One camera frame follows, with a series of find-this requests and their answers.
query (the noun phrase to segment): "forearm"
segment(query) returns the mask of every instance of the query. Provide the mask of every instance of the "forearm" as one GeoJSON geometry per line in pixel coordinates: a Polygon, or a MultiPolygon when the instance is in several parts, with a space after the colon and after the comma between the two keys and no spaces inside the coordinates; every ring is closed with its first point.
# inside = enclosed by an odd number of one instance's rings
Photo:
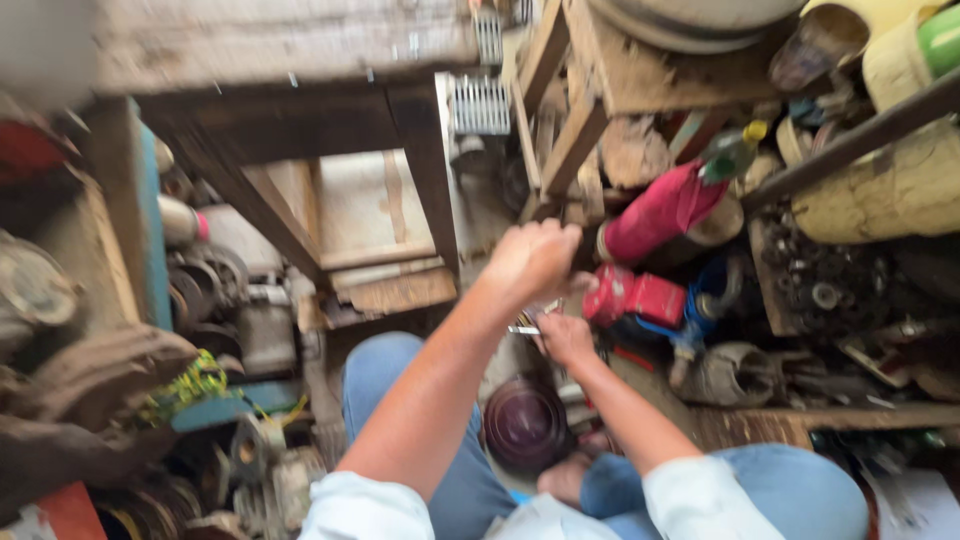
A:
{"type": "Polygon", "coordinates": [[[384,396],[337,470],[402,483],[429,501],[460,446],[487,363],[518,310],[481,278],[384,396]]]}
{"type": "Polygon", "coordinates": [[[618,377],[599,357],[570,370],[641,475],[677,457],[703,455],[676,425],[618,377]]]}

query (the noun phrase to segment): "blue jeans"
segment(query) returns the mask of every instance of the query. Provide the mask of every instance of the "blue jeans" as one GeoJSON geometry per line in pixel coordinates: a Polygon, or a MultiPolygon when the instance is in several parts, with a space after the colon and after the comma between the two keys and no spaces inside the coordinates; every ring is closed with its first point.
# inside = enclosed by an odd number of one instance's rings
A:
{"type": "MultiPolygon", "coordinates": [[[[422,344],[412,334],[390,332],[360,343],[350,353],[344,370],[350,444],[422,344]]],[[[427,505],[438,540],[482,538],[496,516],[506,517],[516,508],[480,448],[481,428],[480,408],[474,405],[460,449],[427,505]]],[[[713,455],[731,464],[751,501],[786,540],[866,537],[863,494],[831,461],[776,444],[713,455]]],[[[623,457],[603,454],[593,462],[584,476],[580,504],[585,514],[602,520],[621,538],[660,540],[647,513],[640,475],[623,457]]]]}

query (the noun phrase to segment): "white shirt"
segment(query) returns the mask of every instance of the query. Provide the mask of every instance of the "white shirt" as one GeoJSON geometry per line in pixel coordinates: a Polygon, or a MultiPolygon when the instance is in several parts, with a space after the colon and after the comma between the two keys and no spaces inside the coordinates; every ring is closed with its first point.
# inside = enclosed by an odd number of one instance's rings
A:
{"type": "MultiPolygon", "coordinates": [[[[717,457],[674,459],[643,479],[650,518],[669,540],[783,540],[717,457]]],[[[310,488],[300,540],[432,540],[426,504],[416,491],[353,473],[333,473],[310,488]]],[[[494,523],[489,540],[617,540],[602,522],[540,495],[494,523]]]]}

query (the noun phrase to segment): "yellow cap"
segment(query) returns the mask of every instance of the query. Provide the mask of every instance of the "yellow cap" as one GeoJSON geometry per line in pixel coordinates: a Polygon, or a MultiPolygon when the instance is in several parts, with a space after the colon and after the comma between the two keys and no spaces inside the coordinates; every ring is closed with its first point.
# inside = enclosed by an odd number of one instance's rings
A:
{"type": "Polygon", "coordinates": [[[743,140],[757,144],[767,136],[767,123],[762,120],[754,120],[743,128],[743,140]]]}

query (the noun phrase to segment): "shirt sleeve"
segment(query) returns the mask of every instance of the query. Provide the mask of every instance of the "shirt sleeve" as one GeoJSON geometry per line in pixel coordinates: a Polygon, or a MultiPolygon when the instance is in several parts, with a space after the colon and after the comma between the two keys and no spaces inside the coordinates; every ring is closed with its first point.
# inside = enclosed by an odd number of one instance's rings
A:
{"type": "Polygon", "coordinates": [[[310,486],[300,540],[433,540],[426,503],[413,489],[333,473],[310,486]]]}
{"type": "Polygon", "coordinates": [[[783,540],[747,496],[729,463],[683,457],[643,479],[650,518],[669,540],[783,540]]]}

